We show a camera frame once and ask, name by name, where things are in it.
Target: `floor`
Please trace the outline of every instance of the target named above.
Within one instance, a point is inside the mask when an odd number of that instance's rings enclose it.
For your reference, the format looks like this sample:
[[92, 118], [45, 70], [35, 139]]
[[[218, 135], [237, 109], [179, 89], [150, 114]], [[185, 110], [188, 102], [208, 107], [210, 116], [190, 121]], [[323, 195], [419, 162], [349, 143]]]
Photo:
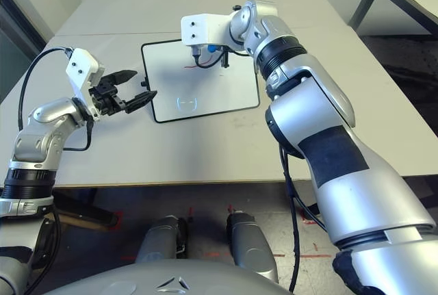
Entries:
[[[369, 37], [363, 41], [438, 134], [438, 42], [420, 39]], [[438, 192], [436, 177], [412, 177], [407, 182], [420, 198], [433, 199]], [[308, 183], [298, 183], [297, 188], [307, 204], [314, 201]], [[105, 189], [97, 192], [94, 203], [103, 209], [120, 212], [120, 228], [102, 232], [67, 227], [55, 265], [35, 294], [132, 263], [148, 227], [168, 214], [192, 217], [190, 258], [232, 264], [225, 233], [230, 208], [256, 217], [276, 255], [280, 284], [289, 285], [293, 260], [292, 220], [282, 183]], [[438, 220], [438, 208], [429, 211]], [[337, 249], [325, 232], [305, 220], [301, 213], [298, 222], [302, 257], [294, 293], [352, 294], [331, 268]]]

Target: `blue marker cap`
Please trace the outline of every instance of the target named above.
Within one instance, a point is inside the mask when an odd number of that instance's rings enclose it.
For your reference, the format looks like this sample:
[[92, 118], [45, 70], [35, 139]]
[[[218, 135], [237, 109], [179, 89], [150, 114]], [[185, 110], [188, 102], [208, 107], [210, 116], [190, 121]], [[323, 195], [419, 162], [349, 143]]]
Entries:
[[207, 50], [210, 53], [214, 53], [214, 51], [217, 51], [219, 49], [219, 47], [217, 45], [208, 45]]

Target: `whiteboard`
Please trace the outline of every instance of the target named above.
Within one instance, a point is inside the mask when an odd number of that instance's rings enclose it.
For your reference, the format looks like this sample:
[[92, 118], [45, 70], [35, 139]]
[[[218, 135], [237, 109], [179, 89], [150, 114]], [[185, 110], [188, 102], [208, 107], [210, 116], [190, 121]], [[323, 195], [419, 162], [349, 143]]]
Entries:
[[[209, 64], [220, 55], [203, 48], [200, 64]], [[181, 40], [142, 45], [146, 85], [156, 90], [152, 101], [158, 123], [232, 112], [259, 105], [253, 59], [229, 54], [229, 67], [220, 61], [208, 69], [194, 63], [192, 52]]]

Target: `black cable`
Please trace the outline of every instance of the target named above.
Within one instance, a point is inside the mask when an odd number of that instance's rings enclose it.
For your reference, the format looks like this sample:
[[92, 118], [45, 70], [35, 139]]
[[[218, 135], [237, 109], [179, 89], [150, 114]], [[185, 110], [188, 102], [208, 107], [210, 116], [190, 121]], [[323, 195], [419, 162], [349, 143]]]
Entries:
[[25, 98], [26, 86], [27, 86], [27, 82], [29, 81], [30, 74], [32, 73], [36, 64], [41, 60], [42, 57], [48, 55], [49, 53], [55, 52], [55, 51], [64, 51], [67, 55], [68, 54], [71, 55], [71, 51], [73, 51], [73, 50], [71, 48], [67, 48], [67, 47], [53, 47], [51, 49], [43, 51], [36, 56], [36, 58], [32, 61], [29, 69], [27, 69], [27, 71], [26, 71], [25, 78], [23, 80], [23, 85], [21, 86], [20, 100], [18, 102], [18, 130], [19, 131], [21, 131], [23, 129], [23, 101]]
[[289, 196], [290, 212], [292, 215], [292, 227], [294, 230], [294, 270], [292, 271], [292, 279], [289, 285], [289, 292], [294, 293], [296, 280], [298, 279], [298, 271], [300, 270], [300, 234], [298, 232], [298, 221], [296, 219], [296, 208], [294, 203], [294, 196]]
[[241, 56], [241, 57], [249, 57], [249, 54], [246, 54], [246, 53], [240, 53], [240, 52], [234, 51], [233, 49], [231, 49], [231, 48], [229, 48], [229, 47], [228, 47], [227, 49], [228, 49], [228, 52], [234, 53], [234, 54], [239, 55], [239, 56]]
[[83, 148], [64, 148], [64, 151], [85, 151], [90, 148], [91, 145], [91, 133], [94, 127], [94, 119], [89, 116], [87, 118], [87, 144]]
[[211, 64], [200, 64], [199, 63], [199, 55], [194, 55], [194, 62], [195, 64], [199, 67], [199, 68], [203, 68], [203, 69], [208, 69], [211, 68], [212, 66], [214, 66], [215, 64], [217, 64], [219, 62], [220, 59], [222, 59], [222, 57], [224, 56], [226, 51], [223, 51], [216, 60], [214, 60]]
[[61, 220], [60, 215], [55, 207], [55, 204], [52, 206], [53, 218], [55, 220], [55, 241], [53, 245], [53, 250], [51, 253], [50, 261], [44, 268], [44, 270], [40, 273], [40, 275], [35, 279], [35, 281], [26, 289], [25, 295], [30, 295], [35, 288], [40, 284], [41, 280], [44, 279], [46, 274], [50, 271], [53, 263], [55, 262], [55, 258], [57, 256], [57, 252], [61, 247]]
[[301, 200], [300, 195], [298, 194], [298, 191], [296, 190], [295, 185], [292, 182], [292, 178], [290, 177], [289, 174], [289, 161], [287, 160], [287, 153], [284, 151], [281, 145], [279, 147], [279, 150], [280, 150], [281, 165], [283, 167], [283, 174], [285, 175], [286, 183], [291, 183], [294, 198], [296, 199], [298, 204], [300, 204], [301, 208], [307, 213], [307, 215], [309, 215], [312, 218], [312, 220], [315, 221], [315, 223], [321, 227], [321, 229], [327, 232], [327, 228], [325, 224], [319, 218], [317, 218], [315, 214], [313, 214], [313, 212]]

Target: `robotic arm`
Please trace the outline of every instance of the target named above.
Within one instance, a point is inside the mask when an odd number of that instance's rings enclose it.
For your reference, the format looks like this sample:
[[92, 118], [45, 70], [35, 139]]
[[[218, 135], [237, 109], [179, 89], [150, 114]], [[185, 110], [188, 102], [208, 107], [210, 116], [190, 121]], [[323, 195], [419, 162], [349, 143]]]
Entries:
[[281, 146], [306, 159], [333, 267], [356, 294], [436, 294], [435, 221], [398, 173], [356, 137], [350, 101], [265, 1], [228, 16], [181, 19], [196, 59], [206, 44], [245, 50], [266, 81], [266, 123]]
[[[45, 218], [53, 207], [52, 187], [63, 150], [83, 151], [90, 146], [91, 129], [102, 115], [130, 113], [157, 94], [147, 91], [126, 102], [115, 85], [136, 72], [122, 70], [103, 75], [104, 68], [86, 50], [75, 49], [66, 73], [72, 99], [62, 98], [36, 108], [16, 138], [5, 186], [0, 198], [0, 294], [23, 294], [34, 268], [54, 255], [54, 223]], [[87, 124], [87, 146], [65, 149], [69, 135]]]

